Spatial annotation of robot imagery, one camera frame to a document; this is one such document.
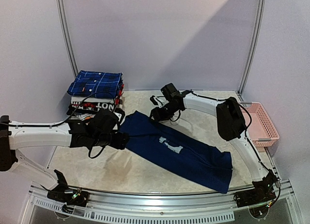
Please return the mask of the dark blue garment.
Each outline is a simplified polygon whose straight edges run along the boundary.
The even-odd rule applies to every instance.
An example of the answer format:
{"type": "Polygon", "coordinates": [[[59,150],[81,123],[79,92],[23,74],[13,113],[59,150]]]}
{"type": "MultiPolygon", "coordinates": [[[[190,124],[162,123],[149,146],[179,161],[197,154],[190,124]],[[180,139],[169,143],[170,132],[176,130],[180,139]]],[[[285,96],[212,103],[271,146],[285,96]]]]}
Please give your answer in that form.
{"type": "Polygon", "coordinates": [[[128,150],[187,180],[227,193],[233,173],[230,152],[221,152],[138,111],[125,117],[120,130],[129,135],[128,150]]]}

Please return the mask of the blue plaid flannel shirt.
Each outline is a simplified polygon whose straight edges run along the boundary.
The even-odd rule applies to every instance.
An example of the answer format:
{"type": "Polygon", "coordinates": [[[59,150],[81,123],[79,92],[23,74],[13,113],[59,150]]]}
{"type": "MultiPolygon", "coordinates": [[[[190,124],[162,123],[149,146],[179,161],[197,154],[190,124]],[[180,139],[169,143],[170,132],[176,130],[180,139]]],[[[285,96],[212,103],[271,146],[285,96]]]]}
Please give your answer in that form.
{"type": "Polygon", "coordinates": [[[113,99],[121,93],[123,87],[123,73],[81,70],[70,84],[67,93],[77,97],[113,99]]]}

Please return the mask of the pink plastic laundry basket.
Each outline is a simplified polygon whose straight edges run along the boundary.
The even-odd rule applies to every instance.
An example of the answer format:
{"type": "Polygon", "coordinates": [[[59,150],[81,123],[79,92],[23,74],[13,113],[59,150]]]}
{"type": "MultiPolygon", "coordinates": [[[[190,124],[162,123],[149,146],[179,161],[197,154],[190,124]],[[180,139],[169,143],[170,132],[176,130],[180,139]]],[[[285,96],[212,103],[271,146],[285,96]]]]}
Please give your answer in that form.
{"type": "Polygon", "coordinates": [[[279,134],[263,105],[259,102],[241,102],[241,105],[251,116],[248,133],[256,149],[263,152],[265,148],[276,144],[279,134]]]}

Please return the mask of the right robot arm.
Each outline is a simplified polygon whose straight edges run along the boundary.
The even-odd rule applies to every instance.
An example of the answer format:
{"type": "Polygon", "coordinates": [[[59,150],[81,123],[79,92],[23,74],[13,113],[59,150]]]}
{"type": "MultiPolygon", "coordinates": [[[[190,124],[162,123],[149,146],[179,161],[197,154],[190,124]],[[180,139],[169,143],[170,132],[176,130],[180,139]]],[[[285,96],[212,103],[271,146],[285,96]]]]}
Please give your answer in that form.
{"type": "Polygon", "coordinates": [[[268,197],[268,187],[271,185],[280,187],[279,178],[263,163],[250,139],[250,125],[246,123],[242,113],[245,108],[234,97],[220,99],[199,95],[192,90],[180,92],[172,83],[162,87],[161,92],[161,96],[150,97],[150,101],[155,105],[150,117],[155,121],[170,120],[175,113],[181,113],[186,109],[200,111],[216,118],[219,136],[237,150],[250,172],[252,183],[256,187],[250,193],[252,201],[260,203],[268,197]]]}

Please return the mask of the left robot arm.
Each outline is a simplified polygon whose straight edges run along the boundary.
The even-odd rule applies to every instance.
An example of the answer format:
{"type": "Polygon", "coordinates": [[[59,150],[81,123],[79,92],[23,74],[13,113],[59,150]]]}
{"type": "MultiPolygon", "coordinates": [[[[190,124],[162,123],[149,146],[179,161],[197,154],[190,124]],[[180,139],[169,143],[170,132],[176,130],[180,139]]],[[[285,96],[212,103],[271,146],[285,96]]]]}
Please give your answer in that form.
{"type": "Polygon", "coordinates": [[[129,140],[120,132],[124,112],[99,110],[86,120],[67,118],[58,123],[22,123],[0,118],[0,170],[22,175],[48,190],[62,202],[72,198],[63,173],[30,160],[20,150],[30,147],[58,146],[65,148],[110,146],[123,150],[129,140]]]}

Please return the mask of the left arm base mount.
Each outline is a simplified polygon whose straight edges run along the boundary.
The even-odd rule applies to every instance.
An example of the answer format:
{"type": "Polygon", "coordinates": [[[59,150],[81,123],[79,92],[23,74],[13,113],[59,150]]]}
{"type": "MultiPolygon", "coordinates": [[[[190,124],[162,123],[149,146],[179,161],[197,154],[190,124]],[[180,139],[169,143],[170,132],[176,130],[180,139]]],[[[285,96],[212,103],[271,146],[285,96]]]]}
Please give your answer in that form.
{"type": "Polygon", "coordinates": [[[86,207],[89,200],[89,192],[82,188],[70,189],[62,172],[54,170],[57,176],[57,186],[48,190],[47,198],[64,203],[62,211],[72,213],[68,206],[86,207]]]}

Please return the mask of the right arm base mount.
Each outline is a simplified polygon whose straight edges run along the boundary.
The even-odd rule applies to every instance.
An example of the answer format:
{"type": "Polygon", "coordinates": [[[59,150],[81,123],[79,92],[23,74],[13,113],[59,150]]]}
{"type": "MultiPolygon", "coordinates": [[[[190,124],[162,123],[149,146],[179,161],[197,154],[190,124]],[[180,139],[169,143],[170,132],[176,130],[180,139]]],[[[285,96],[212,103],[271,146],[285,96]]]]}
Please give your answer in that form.
{"type": "Polygon", "coordinates": [[[236,192],[233,196],[238,208],[248,207],[253,218],[262,219],[267,216],[269,210],[278,201],[281,194],[279,179],[267,180],[254,183],[254,188],[236,192]]]}

